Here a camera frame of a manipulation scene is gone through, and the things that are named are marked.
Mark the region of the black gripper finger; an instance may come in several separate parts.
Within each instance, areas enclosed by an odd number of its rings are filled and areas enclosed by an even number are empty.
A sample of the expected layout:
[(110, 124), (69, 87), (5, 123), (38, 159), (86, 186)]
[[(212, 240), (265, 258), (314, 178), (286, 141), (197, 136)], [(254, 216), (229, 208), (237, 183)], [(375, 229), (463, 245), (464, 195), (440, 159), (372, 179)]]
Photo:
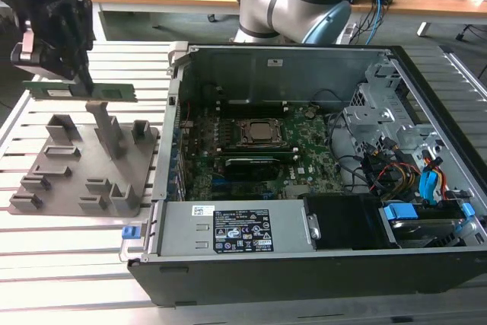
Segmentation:
[(93, 94), (94, 83), (86, 68), (77, 70), (73, 80), (69, 82), (69, 90), (73, 96), (91, 96)]

